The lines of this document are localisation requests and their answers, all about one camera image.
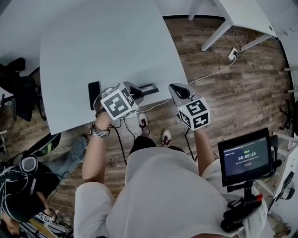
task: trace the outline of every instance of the man's leg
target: man's leg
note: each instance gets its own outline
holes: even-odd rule
[[[146,114],[141,112],[139,113],[138,118],[142,134],[135,139],[134,145],[129,154],[141,149],[156,147],[154,141],[149,138],[150,128],[148,126],[148,118]]]
[[[171,145],[171,132],[169,131],[169,129],[163,129],[161,137],[162,137],[162,147],[167,147],[167,148],[175,150],[175,151],[184,152],[179,147]]]
[[[71,174],[78,164],[84,160],[84,149],[87,145],[87,139],[81,136],[75,140],[70,151],[52,161],[42,162],[42,164],[47,166],[52,173],[58,175],[59,179],[61,179],[64,173],[69,172]]]

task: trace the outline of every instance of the hand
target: hand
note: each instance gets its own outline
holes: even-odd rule
[[[44,213],[48,215],[49,217],[52,217],[54,215],[54,212],[51,209],[44,210]]]
[[[106,131],[111,122],[112,119],[110,118],[109,114],[107,112],[102,112],[95,120],[95,127]]]

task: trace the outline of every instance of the black cable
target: black cable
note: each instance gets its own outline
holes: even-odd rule
[[[118,130],[116,129],[116,127],[114,127],[112,124],[110,124],[110,126],[111,126],[112,128],[114,128],[115,131],[116,131],[116,133],[117,133],[117,136],[118,136],[118,139],[119,139],[119,143],[120,143],[120,146],[121,146],[121,150],[122,150],[123,159],[124,159],[124,162],[125,162],[125,165],[126,165],[126,159],[125,159],[124,150],[123,150],[123,146],[122,146],[122,142],[121,142],[121,139],[120,139],[119,132],[118,132]]]
[[[187,131],[186,131],[186,133],[184,134],[184,137],[185,137],[185,139],[186,139],[186,142],[187,142],[187,146],[188,146],[188,149],[190,150],[190,154],[191,154],[191,157],[192,157],[192,159],[196,162],[196,160],[197,160],[197,156],[194,158],[194,155],[192,154],[192,150],[191,150],[191,148],[190,148],[190,143],[189,143],[189,141],[188,141],[188,138],[187,138],[187,134],[188,134],[188,131],[189,131],[190,129],[189,128],[187,128]]]
[[[120,118],[120,126],[118,126],[118,127],[115,127],[115,128],[120,128],[122,126],[122,119]]]
[[[192,150],[191,150],[191,148],[190,148],[190,143],[189,143],[189,141],[188,141],[188,139],[187,139],[187,136],[186,136],[189,130],[190,130],[190,129],[187,128],[187,131],[186,131],[186,133],[184,134],[184,137],[185,137],[185,139],[186,139],[188,149],[190,150],[191,157],[192,157],[192,159],[196,162],[197,156],[196,156],[196,158],[194,158],[194,155],[192,154]]]
[[[246,41],[246,44],[248,44],[248,43],[250,42],[250,40],[251,40],[251,34],[250,34],[250,32],[248,32],[248,39],[247,39],[247,41]],[[235,56],[236,56],[237,58],[241,59],[242,56],[243,56],[243,53],[244,53],[245,51],[246,51],[246,50],[242,51],[241,53],[236,53]]]
[[[125,118],[123,119],[124,120],[124,124],[125,124],[125,127],[126,129],[130,132],[130,134],[132,134],[132,136],[134,137],[134,141],[135,141],[135,135],[130,131],[130,129],[128,128],[127,124],[126,124],[126,121],[125,121]]]
[[[213,153],[214,153],[214,152],[213,152]],[[216,159],[219,159],[219,157],[217,156],[217,154],[214,153],[214,155],[215,155]]]
[[[56,188],[56,191],[55,191],[54,194],[51,196],[51,198],[49,199],[48,203],[50,203],[50,201],[52,200],[53,196],[57,193],[57,191],[58,191],[58,189],[59,189],[59,186],[60,186],[60,183],[61,183],[62,179],[67,179],[67,178],[69,177],[69,175],[70,175],[70,173],[69,173],[68,171],[64,172],[64,174],[62,174],[62,176],[60,176],[60,175],[58,175],[58,174],[54,174],[54,175],[56,175],[56,176],[61,177],[61,179],[60,179],[59,184],[58,184],[58,186],[57,186],[57,188]]]

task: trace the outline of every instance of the screen stand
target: screen stand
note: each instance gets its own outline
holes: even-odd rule
[[[223,214],[224,220],[220,224],[225,232],[233,232],[242,227],[242,221],[261,206],[263,195],[252,195],[251,187],[253,185],[254,180],[248,180],[243,184],[227,187],[228,192],[244,188],[244,198],[228,203],[230,210]]]

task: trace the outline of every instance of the office chair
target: office chair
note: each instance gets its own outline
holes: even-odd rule
[[[286,115],[286,121],[284,126],[281,126],[280,129],[283,131],[285,128],[289,129],[291,123],[293,123],[293,130],[295,134],[298,136],[298,101],[293,105],[293,110],[291,110],[290,102],[286,99],[287,103],[287,112],[285,112],[282,108],[279,109],[284,115]]]
[[[46,120],[41,111],[41,87],[36,91],[36,83],[32,77],[20,77],[19,73],[24,70],[25,60],[19,58],[7,66],[0,65],[0,87],[13,94],[4,99],[4,102],[13,101],[14,120],[17,115],[26,121],[31,121],[34,105],[37,105],[41,118]]]

